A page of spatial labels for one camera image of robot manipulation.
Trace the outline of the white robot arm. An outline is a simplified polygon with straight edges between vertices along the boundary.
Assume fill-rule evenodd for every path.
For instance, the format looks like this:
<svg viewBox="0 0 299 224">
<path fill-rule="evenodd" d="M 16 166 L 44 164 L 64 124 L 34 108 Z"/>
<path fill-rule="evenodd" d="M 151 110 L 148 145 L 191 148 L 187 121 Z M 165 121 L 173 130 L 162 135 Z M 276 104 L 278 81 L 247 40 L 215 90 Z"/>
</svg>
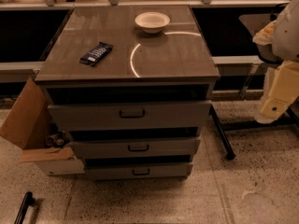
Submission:
<svg viewBox="0 0 299 224">
<path fill-rule="evenodd" d="M 270 45 L 273 54 L 283 60 L 255 116 L 257 122 L 268 124 L 299 97 L 299 0 L 291 0 L 274 21 L 253 37 L 253 42 Z"/>
</svg>

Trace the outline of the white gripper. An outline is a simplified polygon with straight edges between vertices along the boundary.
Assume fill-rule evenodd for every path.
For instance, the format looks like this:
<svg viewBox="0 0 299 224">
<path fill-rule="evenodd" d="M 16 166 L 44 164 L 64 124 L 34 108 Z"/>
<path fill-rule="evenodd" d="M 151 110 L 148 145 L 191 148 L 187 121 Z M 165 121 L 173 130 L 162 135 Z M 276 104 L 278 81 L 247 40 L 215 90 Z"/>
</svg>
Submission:
<svg viewBox="0 0 299 224">
<path fill-rule="evenodd" d="M 284 61 L 270 68 L 264 80 L 263 96 L 254 115 L 261 124 L 277 120 L 299 97 L 299 62 Z"/>
</svg>

